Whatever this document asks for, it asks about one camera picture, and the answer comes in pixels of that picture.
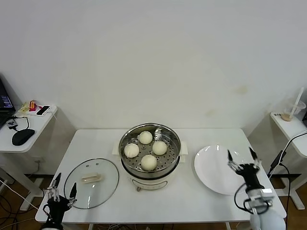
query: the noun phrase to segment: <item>phone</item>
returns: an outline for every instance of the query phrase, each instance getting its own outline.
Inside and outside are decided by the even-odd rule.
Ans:
[[[50,109],[50,106],[45,105],[36,113],[36,115],[45,115],[48,109]]]

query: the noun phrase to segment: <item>wooden floor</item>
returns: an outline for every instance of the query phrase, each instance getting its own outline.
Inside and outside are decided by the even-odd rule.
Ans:
[[[45,179],[42,183],[41,188],[46,188],[50,184],[50,179]],[[283,184],[280,181],[280,179],[273,179],[272,180],[273,186],[275,188],[283,188]],[[10,185],[12,189],[14,189],[16,192],[21,194],[22,196],[26,196],[28,191],[22,187],[18,182],[15,182],[14,184]],[[298,189],[298,194],[303,200],[303,203],[307,206],[307,184],[302,186]],[[12,212],[16,213],[22,203],[22,199],[14,194],[9,189],[4,189],[1,193],[3,197],[5,197],[9,203],[12,206]],[[9,205],[6,203],[6,201],[3,199],[3,197],[0,197],[0,202],[4,206],[5,209],[10,210]],[[33,201],[33,205],[37,206],[41,202],[41,198],[35,198]],[[283,206],[285,207],[287,198],[281,197],[281,201],[283,203]],[[41,224],[35,221],[35,214],[36,209],[33,209],[27,213],[19,214],[17,216],[18,221],[23,221],[27,219],[25,222],[19,223],[18,228],[16,228],[16,225],[8,226],[4,228],[5,226],[12,224],[13,219],[8,219],[5,221],[5,223],[0,225],[0,230],[39,230]],[[5,217],[8,217],[9,214],[0,207],[0,223],[2,223],[5,220]],[[289,202],[289,215],[288,215],[288,229],[289,230],[307,230],[307,210],[297,210],[294,206],[292,200],[290,199]],[[231,228],[236,229],[237,223],[231,223]],[[151,230],[225,230],[226,226],[224,223],[199,223],[199,224],[147,224],[147,225],[136,225],[137,230],[144,230],[146,227],[149,227]],[[87,230],[88,224],[80,225],[81,229]],[[94,225],[95,230],[107,230],[108,225]],[[128,227],[123,226],[120,229],[121,230],[128,230],[128,229],[135,230],[134,225],[128,225]]]

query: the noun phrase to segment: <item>steamed bun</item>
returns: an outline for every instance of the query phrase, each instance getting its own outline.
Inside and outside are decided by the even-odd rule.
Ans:
[[[147,145],[150,142],[152,142],[153,136],[150,132],[143,131],[143,132],[140,133],[139,140],[140,140],[140,143]]]
[[[156,141],[153,144],[153,152],[155,155],[163,155],[167,151],[167,146],[163,141]]]
[[[154,170],[157,167],[157,159],[152,155],[146,155],[141,160],[141,168],[146,171]]]
[[[139,151],[139,146],[133,143],[126,145],[124,148],[124,154],[128,158],[136,157],[139,154]]]

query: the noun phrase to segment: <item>white plate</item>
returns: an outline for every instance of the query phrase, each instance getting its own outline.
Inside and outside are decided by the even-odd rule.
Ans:
[[[231,154],[235,162],[242,163],[239,153],[231,152]],[[227,162],[227,148],[221,145],[211,145],[196,154],[194,167],[199,179],[208,188],[223,195],[234,195],[244,183],[244,179],[232,171]]]

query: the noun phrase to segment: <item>straw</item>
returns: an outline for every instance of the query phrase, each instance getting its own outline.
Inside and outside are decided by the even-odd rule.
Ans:
[[[301,88],[301,90],[300,90],[300,92],[299,92],[299,94],[298,94],[298,96],[297,96],[297,99],[296,99],[296,101],[295,101],[295,104],[294,104],[294,106],[293,106],[293,109],[292,109],[292,111],[291,111],[291,114],[290,114],[290,116],[289,116],[290,119],[292,119],[292,117],[293,117],[293,114],[294,114],[294,112],[295,112],[295,110],[296,110],[296,108],[297,108],[297,104],[298,104],[298,102],[299,102],[299,99],[301,99],[301,96],[302,96],[302,94],[303,94],[303,91],[304,91],[304,87]]]

